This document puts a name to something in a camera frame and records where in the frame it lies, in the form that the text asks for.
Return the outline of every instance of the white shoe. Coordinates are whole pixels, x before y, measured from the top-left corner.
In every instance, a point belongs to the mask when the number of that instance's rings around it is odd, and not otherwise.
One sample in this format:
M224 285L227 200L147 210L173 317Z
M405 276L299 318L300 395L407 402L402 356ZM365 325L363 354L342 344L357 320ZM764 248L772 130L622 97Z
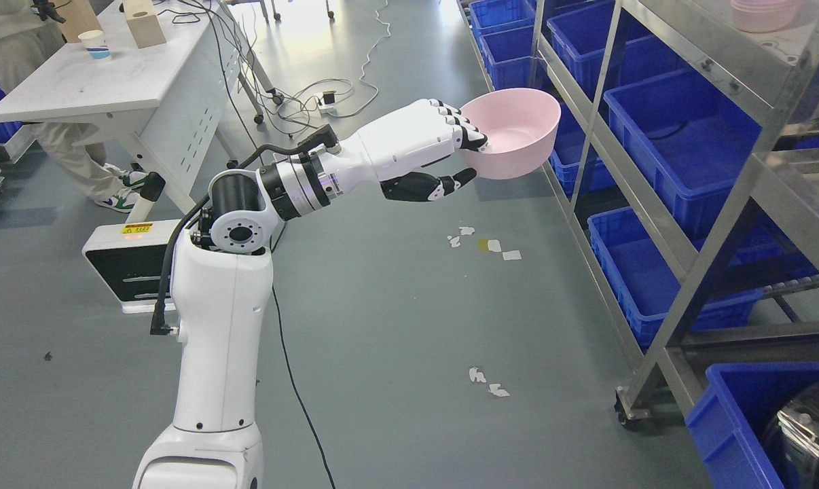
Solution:
M118 213L128 214L131 212L132 208L135 207L135 203L139 201L139 198L140 196L137 194L137 192L133 192L129 187L122 187L108 200L94 202L96 202L96 205L101 207L113 209Z
M143 184L147 180L147 174L143 171L123 171L117 176L121 182L123 182L123 186L129 187L136 191L143 187Z

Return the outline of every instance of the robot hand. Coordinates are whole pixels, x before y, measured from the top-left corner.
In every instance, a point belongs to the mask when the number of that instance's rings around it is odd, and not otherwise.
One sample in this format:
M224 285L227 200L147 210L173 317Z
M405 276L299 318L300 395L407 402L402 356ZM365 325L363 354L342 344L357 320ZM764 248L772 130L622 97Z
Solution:
M488 137L459 109L422 99L364 125L340 142L339 152L320 159L342 193L362 181L376 181L390 200L429 202L466 185L475 170L434 177L414 169L437 163L457 149L485 151L487 145Z
M47 18L52 18L59 24L65 23L65 19L56 12L56 4L48 0L32 0L32 13L37 15L42 22L46 21Z

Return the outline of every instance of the white table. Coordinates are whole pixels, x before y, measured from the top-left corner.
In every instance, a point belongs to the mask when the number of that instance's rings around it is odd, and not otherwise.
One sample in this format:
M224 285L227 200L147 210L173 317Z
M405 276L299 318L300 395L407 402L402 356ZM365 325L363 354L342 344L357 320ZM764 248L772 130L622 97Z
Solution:
M157 12L201 12L201 21L173 24L175 14L163 13L167 43L137 49L117 0L98 16L111 61L93 62L80 43L66 44L0 102L0 122L93 124L97 130L78 145L117 140L143 169L165 179L165 194L185 213L195 204L189 191L227 102L226 83L232 87L240 71L238 50L226 40L230 30L251 53L227 7L199 1L227 24L213 21L218 50L207 13L177 0ZM259 80L272 88L256 65Z

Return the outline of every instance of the pink bowl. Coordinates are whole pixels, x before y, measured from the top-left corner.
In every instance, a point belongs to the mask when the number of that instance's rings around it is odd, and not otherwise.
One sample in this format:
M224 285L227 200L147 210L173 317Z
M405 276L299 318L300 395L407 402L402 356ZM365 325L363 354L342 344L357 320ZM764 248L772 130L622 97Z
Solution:
M744 6L738 0L733 0L730 2L733 9L733 25L739 31L745 32L777 31L793 21L802 3L798 0L782 4L778 9L763 9Z
M461 112L488 136L485 151L463 151L463 157L479 177L493 180L527 175L548 161L561 120L558 100L530 88L486 93Z

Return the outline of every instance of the metal shelving rack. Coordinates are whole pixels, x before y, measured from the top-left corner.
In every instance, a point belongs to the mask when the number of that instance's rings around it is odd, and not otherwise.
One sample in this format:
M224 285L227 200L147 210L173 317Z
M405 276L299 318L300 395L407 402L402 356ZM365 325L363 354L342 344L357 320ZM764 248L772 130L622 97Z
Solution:
M481 52L479 50L478 44L475 43L475 37L473 37L473 27L469 24L469 15L465 12L465 7L461 3L461 0L456 0L458 4L458 10L461 12L461 19L465 23L467 28L467 33L469 37L473 41L473 52L475 53L475 59L479 62L479 68L481 69L481 74L485 77L485 84L488 86L488 92L494 91L494 84L491 83L491 77L488 75L487 69L485 69L485 62L484 59L481 57Z
M804 39L792 42L795 47L791 49L800 55L779 56L758 43L755 36L724 22L725 16L716 10L721 2L617 0L593 98L583 93L543 34L544 20L553 16L559 4L559 0L537 2L534 69L546 70L586 135L572 198L566 197L550 166L543 167L633 369L630 385L617 387L615 409L623 424L651 415L648 394L662 382L687 415L707 386L705 368L714 363L819 359L819 322L690 332L708 298L768 283L770 274L764 283L748 279L750 264L727 267L761 211L819 269L819 149L773 151L794 137L819 133L819 1L812 3L816 18L803 29ZM602 93L614 86L627 25L633 22L624 12L667 43L763 127L701 251L677 225L601 114ZM667 319L645 353L637 346L579 219L583 208L593 203L594 195L587 192L593 164L586 162L594 161L596 155L680 282ZM770 259L759 266L773 270L775 264ZM760 270L757 266L754 264L754 270ZM814 286L819 286L819 279L777 285L773 290L779 294Z

